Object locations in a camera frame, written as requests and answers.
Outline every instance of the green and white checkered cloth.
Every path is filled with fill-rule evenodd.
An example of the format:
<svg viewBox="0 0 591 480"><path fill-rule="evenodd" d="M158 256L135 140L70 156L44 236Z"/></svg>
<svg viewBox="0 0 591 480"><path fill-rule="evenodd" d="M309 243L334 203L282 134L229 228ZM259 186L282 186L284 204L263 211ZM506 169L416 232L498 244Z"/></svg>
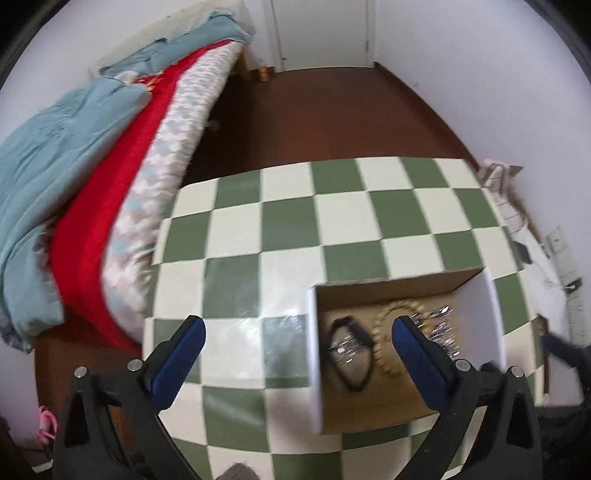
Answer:
<svg viewBox="0 0 591 480"><path fill-rule="evenodd" d="M306 292L326 281L486 265L508 365L523 367L541 398L522 268L463 160L330 160L189 185L162 224L154 264L144 355L189 314L207 326L199 360L161 413L204 480L237 462L263 479L391 480L433 425L428 417L372 432L310 432ZM448 475L466 459L477 417Z"/></svg>

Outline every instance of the door frame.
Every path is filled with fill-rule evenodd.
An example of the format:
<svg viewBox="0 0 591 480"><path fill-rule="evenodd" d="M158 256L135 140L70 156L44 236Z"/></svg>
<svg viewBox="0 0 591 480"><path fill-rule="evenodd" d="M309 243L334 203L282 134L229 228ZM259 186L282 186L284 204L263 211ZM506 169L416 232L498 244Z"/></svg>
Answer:
<svg viewBox="0 0 591 480"><path fill-rule="evenodd" d="M279 39L279 30L277 28L277 17L275 16L275 6L273 0L262 0L263 11L265 13L265 23L267 25L267 36L269 38L269 47L276 72L284 72L285 64L281 55L281 41ZM366 45L367 57L366 67L373 68L375 61L375 9L376 0L365 0L366 9Z"/></svg>

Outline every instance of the door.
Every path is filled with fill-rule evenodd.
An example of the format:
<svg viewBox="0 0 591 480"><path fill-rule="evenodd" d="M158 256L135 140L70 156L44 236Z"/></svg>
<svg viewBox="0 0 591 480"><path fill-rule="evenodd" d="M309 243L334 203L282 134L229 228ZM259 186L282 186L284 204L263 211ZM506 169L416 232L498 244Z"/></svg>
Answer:
<svg viewBox="0 0 591 480"><path fill-rule="evenodd" d="M370 66L368 2L272 0L284 70Z"/></svg>

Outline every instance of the wooden floor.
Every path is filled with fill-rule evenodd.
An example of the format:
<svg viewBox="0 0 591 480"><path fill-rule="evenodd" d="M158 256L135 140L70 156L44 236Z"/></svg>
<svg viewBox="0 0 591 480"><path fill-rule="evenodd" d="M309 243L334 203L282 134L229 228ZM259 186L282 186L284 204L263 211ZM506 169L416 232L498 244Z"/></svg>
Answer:
<svg viewBox="0 0 591 480"><path fill-rule="evenodd" d="M210 117L220 128L207 129L184 184L329 158L472 159L424 102L381 69L299 70L253 84L231 77ZM66 330L41 335L35 353L39 401L55 412L76 367L100 371L132 358L126 352L89 347L69 338Z"/></svg>

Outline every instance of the cardboard box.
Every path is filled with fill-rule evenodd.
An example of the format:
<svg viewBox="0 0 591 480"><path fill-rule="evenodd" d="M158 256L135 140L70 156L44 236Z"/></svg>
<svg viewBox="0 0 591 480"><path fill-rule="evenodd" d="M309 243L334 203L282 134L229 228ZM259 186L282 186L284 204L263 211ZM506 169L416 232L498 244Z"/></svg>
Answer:
<svg viewBox="0 0 591 480"><path fill-rule="evenodd" d="M312 390L311 417L316 433L374 430L433 412L423 403L410 376L385 375L375 367L366 389L350 393L326 364L320 345L328 342L330 325L352 315L368 332L390 302L417 299L428 309L454 308L459 358L476 368L494 361L506 370L501 309L492 276L486 268L445 271L413 278L330 283L309 291L308 367Z"/></svg>

